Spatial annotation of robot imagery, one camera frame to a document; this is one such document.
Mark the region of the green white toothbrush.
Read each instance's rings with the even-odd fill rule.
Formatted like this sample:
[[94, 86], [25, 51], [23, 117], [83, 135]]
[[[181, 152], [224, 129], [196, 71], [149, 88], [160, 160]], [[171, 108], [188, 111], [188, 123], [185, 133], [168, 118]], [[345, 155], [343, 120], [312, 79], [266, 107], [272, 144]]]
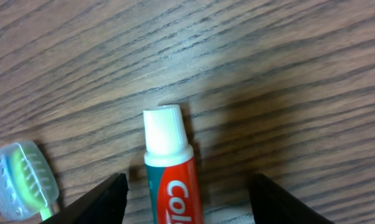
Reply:
[[0, 214], [26, 220], [36, 214], [43, 221], [55, 214], [59, 187], [41, 150], [33, 141], [0, 148]]

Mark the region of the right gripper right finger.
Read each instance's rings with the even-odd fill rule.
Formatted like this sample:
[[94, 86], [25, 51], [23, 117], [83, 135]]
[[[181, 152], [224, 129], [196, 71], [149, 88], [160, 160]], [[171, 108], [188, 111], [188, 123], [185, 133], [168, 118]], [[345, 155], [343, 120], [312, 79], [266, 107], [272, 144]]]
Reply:
[[333, 224], [264, 174], [254, 174], [249, 187], [256, 224]]

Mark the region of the Colgate toothpaste tube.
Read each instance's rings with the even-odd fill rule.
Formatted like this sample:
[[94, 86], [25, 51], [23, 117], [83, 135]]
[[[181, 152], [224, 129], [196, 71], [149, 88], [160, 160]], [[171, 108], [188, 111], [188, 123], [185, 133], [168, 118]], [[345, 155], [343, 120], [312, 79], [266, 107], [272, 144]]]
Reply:
[[204, 222], [194, 150], [188, 142], [179, 105], [144, 110], [144, 162], [153, 221], [157, 224]]

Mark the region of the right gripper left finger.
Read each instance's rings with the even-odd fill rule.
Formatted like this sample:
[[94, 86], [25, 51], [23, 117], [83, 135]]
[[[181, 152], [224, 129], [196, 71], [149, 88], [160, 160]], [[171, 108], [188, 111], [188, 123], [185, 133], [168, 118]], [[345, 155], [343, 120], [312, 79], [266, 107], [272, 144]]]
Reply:
[[125, 215], [128, 181], [113, 174], [42, 224], [121, 224]]

